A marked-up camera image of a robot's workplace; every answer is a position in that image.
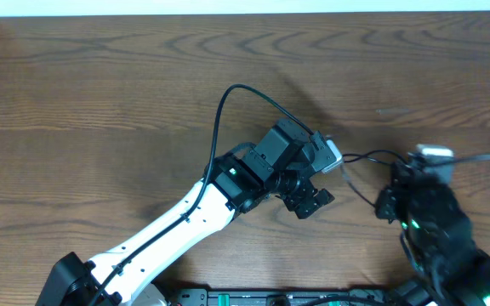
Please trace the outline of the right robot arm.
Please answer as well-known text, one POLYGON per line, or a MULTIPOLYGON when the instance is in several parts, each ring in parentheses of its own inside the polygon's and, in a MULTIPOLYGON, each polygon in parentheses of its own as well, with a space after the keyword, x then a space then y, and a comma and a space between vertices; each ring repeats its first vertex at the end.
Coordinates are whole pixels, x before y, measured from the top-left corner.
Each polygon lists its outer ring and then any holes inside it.
POLYGON ((450 186, 422 165, 400 161, 379 192, 375 215, 401 227, 400 241, 417 277, 391 293, 395 305, 490 305, 490 256, 450 186))

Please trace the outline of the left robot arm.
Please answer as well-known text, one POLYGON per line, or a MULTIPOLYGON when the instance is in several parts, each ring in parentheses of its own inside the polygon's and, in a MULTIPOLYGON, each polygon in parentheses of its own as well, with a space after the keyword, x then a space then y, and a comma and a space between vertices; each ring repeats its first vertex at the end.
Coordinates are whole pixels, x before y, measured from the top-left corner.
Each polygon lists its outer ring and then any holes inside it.
POLYGON ((308 218, 333 200, 311 177, 342 162, 333 141, 281 119, 258 144, 243 143, 215 158, 206 178, 139 233, 87 261, 74 252, 60 259, 37 304, 131 305, 181 255, 269 196, 308 218))

